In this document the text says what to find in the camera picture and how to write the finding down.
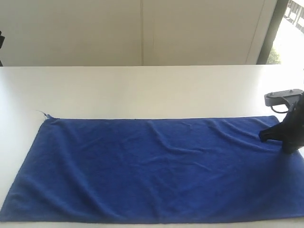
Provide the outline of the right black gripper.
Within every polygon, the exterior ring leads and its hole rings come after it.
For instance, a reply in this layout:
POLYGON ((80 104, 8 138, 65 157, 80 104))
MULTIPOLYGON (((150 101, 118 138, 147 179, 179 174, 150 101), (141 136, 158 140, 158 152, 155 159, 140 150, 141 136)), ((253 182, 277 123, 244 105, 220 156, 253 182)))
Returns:
POLYGON ((262 130, 258 134, 262 143, 282 141, 284 153, 292 154, 304 146, 304 94, 290 106, 284 122, 262 130))

